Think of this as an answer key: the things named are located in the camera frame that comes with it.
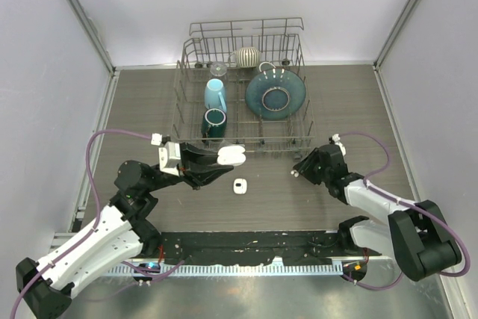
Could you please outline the white earbud charging case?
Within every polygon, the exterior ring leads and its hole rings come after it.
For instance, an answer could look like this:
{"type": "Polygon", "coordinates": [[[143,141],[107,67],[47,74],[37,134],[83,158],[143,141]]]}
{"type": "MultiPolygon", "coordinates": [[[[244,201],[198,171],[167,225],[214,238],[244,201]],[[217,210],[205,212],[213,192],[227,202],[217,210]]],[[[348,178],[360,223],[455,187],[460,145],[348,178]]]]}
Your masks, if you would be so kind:
{"type": "Polygon", "coordinates": [[[237,195],[244,195],[247,192],[248,183],[246,179],[235,179],[233,182],[233,192],[237,195]]]}

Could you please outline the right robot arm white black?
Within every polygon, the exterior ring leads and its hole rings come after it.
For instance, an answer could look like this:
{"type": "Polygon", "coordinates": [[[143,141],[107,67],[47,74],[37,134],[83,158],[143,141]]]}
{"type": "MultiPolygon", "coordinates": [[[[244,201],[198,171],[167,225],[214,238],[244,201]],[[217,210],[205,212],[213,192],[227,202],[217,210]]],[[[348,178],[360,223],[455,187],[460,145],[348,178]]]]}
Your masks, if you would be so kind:
{"type": "Polygon", "coordinates": [[[434,202],[399,198],[349,171],[340,146],[329,143],[314,149],[292,167],[291,175],[324,185],[331,197],[367,212],[366,218],[348,222],[347,231],[337,237],[343,254],[367,248],[386,255],[415,282],[444,275],[462,262],[458,239],[434,202]]]}

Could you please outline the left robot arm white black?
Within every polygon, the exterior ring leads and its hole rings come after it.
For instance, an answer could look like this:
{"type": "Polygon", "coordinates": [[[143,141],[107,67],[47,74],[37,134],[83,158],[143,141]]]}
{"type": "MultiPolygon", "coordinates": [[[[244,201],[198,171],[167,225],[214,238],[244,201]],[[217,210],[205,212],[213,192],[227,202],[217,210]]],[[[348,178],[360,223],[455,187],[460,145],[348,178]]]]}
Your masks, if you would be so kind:
{"type": "Polygon", "coordinates": [[[218,152],[189,143],[167,142],[158,149],[158,164],[127,160],[114,182],[117,193],[94,220],[67,242],[38,260],[16,266],[19,299],[36,318],[59,318],[95,278],[137,255],[151,258],[161,233],[147,220],[158,201],[152,192],[184,182],[194,190],[209,185],[246,160],[241,146],[218,152]]]}

